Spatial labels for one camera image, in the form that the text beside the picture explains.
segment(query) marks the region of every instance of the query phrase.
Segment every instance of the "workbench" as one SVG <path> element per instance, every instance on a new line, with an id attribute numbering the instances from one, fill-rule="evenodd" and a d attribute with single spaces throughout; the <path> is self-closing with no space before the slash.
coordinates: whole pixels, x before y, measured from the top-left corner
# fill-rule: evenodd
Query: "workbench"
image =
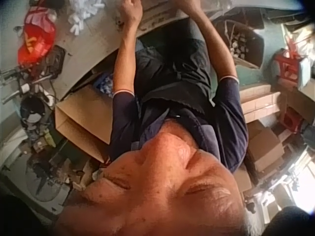
<path id="1" fill-rule="evenodd" d="M 159 0 L 159 4 L 145 3 L 144 16 L 137 36 L 142 36 L 158 27 L 187 17 L 183 12 L 172 8 L 171 3 Z M 262 7 L 283 10 L 301 10 L 302 5 L 295 0 L 204 0 L 203 9 L 210 20 L 222 16 L 236 7 Z M 64 98 L 70 89 L 94 66 L 119 47 L 121 34 L 117 24 L 114 6 L 100 10 L 97 15 L 85 21 L 85 29 L 79 36 L 69 32 L 66 10 L 60 13 L 57 21 L 56 44 L 66 49 L 63 72 L 55 80 L 54 88 L 58 99 Z"/>

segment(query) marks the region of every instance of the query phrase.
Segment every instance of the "shirt sleeve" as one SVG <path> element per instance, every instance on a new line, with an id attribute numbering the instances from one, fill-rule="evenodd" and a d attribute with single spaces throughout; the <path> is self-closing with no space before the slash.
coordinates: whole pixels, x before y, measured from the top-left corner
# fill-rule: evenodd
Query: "shirt sleeve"
<path id="1" fill-rule="evenodd" d="M 135 97 L 129 92 L 117 93 L 113 98 L 113 124 L 109 145 L 111 161 L 130 151 L 137 117 Z"/>
<path id="2" fill-rule="evenodd" d="M 237 80 L 221 80 L 213 102 L 221 162 L 234 172 L 243 162 L 248 147 L 248 130 Z"/>

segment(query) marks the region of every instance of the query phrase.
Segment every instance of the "navy blue shirt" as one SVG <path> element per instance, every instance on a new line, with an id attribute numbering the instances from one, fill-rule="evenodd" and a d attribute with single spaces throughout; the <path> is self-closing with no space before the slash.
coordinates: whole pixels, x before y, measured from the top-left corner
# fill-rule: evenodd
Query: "navy blue shirt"
<path id="1" fill-rule="evenodd" d="M 210 115 L 205 117 L 182 104 L 162 99 L 152 99 L 139 109 L 132 94 L 116 94 L 111 161 L 125 152 L 141 149 L 159 132 L 167 118 L 173 118 L 193 136 L 200 149 L 214 155 L 234 172 L 243 162 L 248 146 L 237 81 L 233 78 L 221 80 L 213 102 L 215 106 L 210 106 Z"/>

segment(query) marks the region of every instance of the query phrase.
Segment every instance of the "closed eye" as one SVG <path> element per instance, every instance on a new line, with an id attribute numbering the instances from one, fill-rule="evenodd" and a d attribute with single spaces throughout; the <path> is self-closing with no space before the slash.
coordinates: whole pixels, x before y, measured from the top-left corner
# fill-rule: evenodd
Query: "closed eye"
<path id="1" fill-rule="evenodd" d="M 104 178 L 106 180 L 108 180 L 109 182 L 111 182 L 112 184 L 124 189 L 124 190 L 130 190 L 131 186 L 129 185 L 129 183 L 121 178 L 117 178 L 117 177 L 112 177 L 108 174 L 104 174 Z"/>
<path id="2" fill-rule="evenodd" d="M 195 184 L 192 187 L 190 187 L 188 191 L 186 191 L 186 195 L 195 194 L 195 193 L 199 193 L 199 192 L 211 190 L 211 189 L 216 189 L 216 188 L 218 188 L 217 185 L 208 184 L 208 183 Z"/>

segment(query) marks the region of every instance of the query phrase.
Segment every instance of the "man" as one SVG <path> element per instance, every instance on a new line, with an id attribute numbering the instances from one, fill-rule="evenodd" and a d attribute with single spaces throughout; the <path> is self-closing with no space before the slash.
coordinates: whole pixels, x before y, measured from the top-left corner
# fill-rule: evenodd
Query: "man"
<path id="1" fill-rule="evenodd" d="M 171 45 L 175 53 L 168 62 L 154 49 L 139 50 L 139 42 L 136 47 L 141 0 L 122 2 L 112 164 L 83 199 L 65 208 L 59 235 L 244 232 L 232 172 L 243 161 L 248 132 L 233 58 L 200 0 L 173 2 L 190 19 L 178 29 L 183 33 Z M 209 101 L 210 62 L 219 82 L 215 107 Z"/>

